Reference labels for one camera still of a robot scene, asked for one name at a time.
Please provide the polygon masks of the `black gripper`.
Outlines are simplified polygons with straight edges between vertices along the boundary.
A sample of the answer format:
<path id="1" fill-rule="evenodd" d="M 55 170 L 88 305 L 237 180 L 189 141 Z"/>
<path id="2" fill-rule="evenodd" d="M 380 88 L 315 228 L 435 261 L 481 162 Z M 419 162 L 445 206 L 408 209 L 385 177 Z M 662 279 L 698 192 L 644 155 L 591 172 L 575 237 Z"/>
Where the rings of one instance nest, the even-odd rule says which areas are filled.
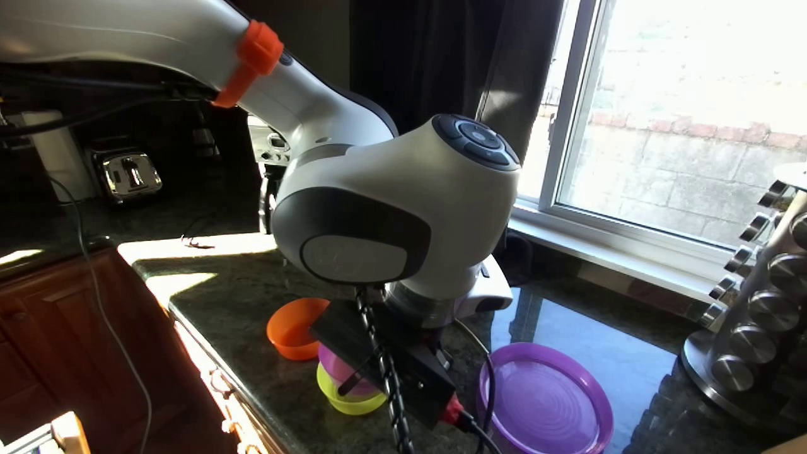
<path id="1" fill-rule="evenodd" d="M 383 388 L 378 358 L 353 301 L 331 303 L 312 322 L 312 337 L 337 354 L 378 392 Z M 446 365 L 416 327 L 397 321 L 385 307 L 375 310 L 375 341 L 394 358 L 406 411 L 424 426 L 437 426 L 453 395 Z"/>

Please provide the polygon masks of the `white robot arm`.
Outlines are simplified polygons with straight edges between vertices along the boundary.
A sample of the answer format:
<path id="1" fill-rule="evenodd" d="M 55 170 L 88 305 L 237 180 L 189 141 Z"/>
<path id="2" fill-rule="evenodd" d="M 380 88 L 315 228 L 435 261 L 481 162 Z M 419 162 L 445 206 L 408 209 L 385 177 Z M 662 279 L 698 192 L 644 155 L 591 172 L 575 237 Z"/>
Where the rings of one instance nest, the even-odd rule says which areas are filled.
<path id="1" fill-rule="evenodd" d="M 424 423 L 452 379 L 419 337 L 509 287 L 494 262 L 519 158 L 490 127 L 437 113 L 401 134 L 288 56 L 278 34 L 225 0 L 0 0 L 7 64 L 126 61 L 177 71 L 243 108 L 290 155 L 271 232 L 303 272 L 351 285 L 315 332 Z"/>

